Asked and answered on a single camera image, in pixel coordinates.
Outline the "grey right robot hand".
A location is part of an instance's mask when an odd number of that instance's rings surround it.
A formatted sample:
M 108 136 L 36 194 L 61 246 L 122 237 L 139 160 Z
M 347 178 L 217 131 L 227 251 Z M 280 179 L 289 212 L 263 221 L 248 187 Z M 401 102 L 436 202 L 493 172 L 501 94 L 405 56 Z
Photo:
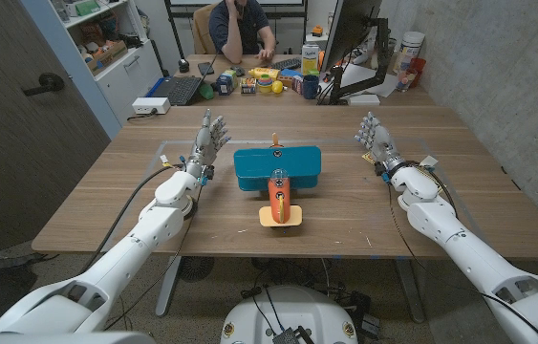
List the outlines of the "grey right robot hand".
M 369 112 L 360 122 L 360 129 L 355 135 L 355 140 L 368 150 L 380 173 L 386 173 L 392 177 L 407 164 L 387 128 L 372 112 Z

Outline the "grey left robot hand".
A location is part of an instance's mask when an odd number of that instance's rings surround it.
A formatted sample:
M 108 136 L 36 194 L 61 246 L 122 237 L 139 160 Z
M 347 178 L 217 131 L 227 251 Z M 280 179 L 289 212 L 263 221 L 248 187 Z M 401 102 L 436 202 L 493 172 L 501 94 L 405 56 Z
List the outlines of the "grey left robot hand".
M 185 171 L 196 178 L 200 178 L 213 164 L 220 149 L 230 140 L 224 118 L 218 116 L 212 119 L 211 115 L 211 110 L 206 109 L 185 165 Z

